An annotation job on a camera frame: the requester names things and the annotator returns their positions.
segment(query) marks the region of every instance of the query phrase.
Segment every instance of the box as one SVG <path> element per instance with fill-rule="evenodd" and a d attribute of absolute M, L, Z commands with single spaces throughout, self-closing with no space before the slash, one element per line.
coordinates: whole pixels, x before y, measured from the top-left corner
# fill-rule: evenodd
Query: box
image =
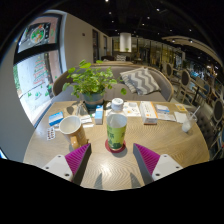
<path fill-rule="evenodd" d="M 156 111 L 157 113 L 163 113 L 163 114 L 168 114 L 170 112 L 167 106 L 158 105 L 158 104 L 156 104 Z"/>
<path fill-rule="evenodd" d="M 140 112 L 144 124 L 157 124 L 158 115 L 150 101 L 141 101 Z"/>
<path fill-rule="evenodd" d="M 55 124 L 58 124 L 61 122 L 61 120 L 63 119 L 63 112 L 59 112 L 56 114 L 52 114 L 49 116 L 49 125 L 53 126 Z"/>
<path fill-rule="evenodd" d="M 96 106 L 95 124 L 103 124 L 103 105 Z"/>

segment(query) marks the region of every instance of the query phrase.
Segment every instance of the gray sofa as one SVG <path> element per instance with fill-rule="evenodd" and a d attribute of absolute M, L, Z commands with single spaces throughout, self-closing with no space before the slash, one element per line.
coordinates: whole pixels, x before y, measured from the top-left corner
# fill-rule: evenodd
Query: gray sofa
<path fill-rule="evenodd" d="M 100 65 L 101 71 L 105 71 L 108 67 L 111 67 L 112 72 L 115 78 L 119 78 L 121 72 L 134 70 L 136 68 L 142 67 L 140 65 Z M 137 93 L 131 93 L 129 88 L 121 81 L 118 84 L 113 85 L 112 89 L 107 89 L 104 95 L 104 100 L 112 100 L 113 98 L 122 98 L 124 100 L 134 100 L 134 101 L 159 101 L 159 102 L 169 102 L 173 96 L 173 87 L 168 79 L 158 70 L 147 67 L 149 69 L 150 74 L 156 80 L 158 85 L 161 88 L 161 92 L 153 92 L 148 95 L 140 96 Z M 69 86 L 65 91 L 62 91 L 62 86 L 65 82 L 72 83 L 72 79 L 67 79 L 68 72 L 63 73 L 54 83 L 53 85 L 53 93 L 54 98 L 52 99 L 52 103 L 59 101 L 77 101 L 83 100 L 82 95 L 80 94 L 80 98 L 77 99 L 76 96 L 71 95 L 72 87 Z M 122 95 L 120 90 L 125 88 L 127 90 L 126 95 Z"/>

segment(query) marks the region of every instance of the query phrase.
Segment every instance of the glass window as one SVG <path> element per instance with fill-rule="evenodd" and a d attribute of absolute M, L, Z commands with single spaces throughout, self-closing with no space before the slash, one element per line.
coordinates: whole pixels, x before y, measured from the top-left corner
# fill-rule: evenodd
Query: glass window
<path fill-rule="evenodd" d="M 34 126 L 51 104 L 53 83 L 62 74 L 61 18 L 58 14 L 38 17 L 24 30 L 16 47 L 14 81 L 23 109 Z"/>
<path fill-rule="evenodd" d="M 23 32 L 19 41 L 18 53 L 44 44 L 57 43 L 58 18 L 39 17 Z"/>
<path fill-rule="evenodd" d="M 54 97 L 52 86 L 61 75 L 58 51 L 29 57 L 15 65 L 13 70 L 18 97 L 34 125 Z"/>

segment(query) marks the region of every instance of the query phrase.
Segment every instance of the striped cushion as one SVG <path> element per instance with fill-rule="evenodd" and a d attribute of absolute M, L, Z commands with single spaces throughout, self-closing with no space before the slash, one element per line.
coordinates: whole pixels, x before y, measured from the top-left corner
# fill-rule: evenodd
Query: striped cushion
<path fill-rule="evenodd" d="M 117 61 L 126 61 L 126 56 L 125 55 L 117 55 Z"/>
<path fill-rule="evenodd" d="M 148 69 L 129 74 L 128 78 L 136 88 L 138 95 L 146 95 L 155 91 L 161 91 L 155 79 L 151 76 Z"/>
<path fill-rule="evenodd" d="M 137 91 L 135 87 L 132 85 L 132 83 L 129 81 L 128 75 L 134 74 L 136 71 L 144 71 L 144 67 L 120 73 L 125 85 L 130 89 L 131 93 L 136 93 Z"/>

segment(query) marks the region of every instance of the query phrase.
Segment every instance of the wooden table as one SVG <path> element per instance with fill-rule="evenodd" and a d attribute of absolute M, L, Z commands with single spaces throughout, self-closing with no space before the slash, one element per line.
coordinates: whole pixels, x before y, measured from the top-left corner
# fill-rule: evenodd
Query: wooden table
<path fill-rule="evenodd" d="M 56 132 L 55 139 L 47 141 L 49 115 L 63 111 L 64 117 L 68 116 L 66 108 L 70 108 L 72 103 L 74 102 L 57 102 L 51 106 L 30 139 L 24 163 L 42 168 L 56 155 L 67 155 L 72 151 L 71 146 L 59 131 Z M 168 106 L 170 114 L 178 111 L 174 103 L 159 102 L 158 104 Z M 86 137 L 91 143 L 92 154 L 88 160 L 81 186 L 104 190 L 144 186 L 133 154 L 133 143 L 145 146 L 160 155 L 168 154 L 184 168 L 207 162 L 209 160 L 208 148 L 197 124 L 189 133 L 183 132 L 181 126 L 180 123 L 163 120 L 158 120 L 157 125 L 143 125 L 141 117 L 128 117 L 125 134 L 126 149 L 116 154 L 105 148 L 107 129 L 106 116 L 104 116 L 103 125 L 85 128 Z"/>

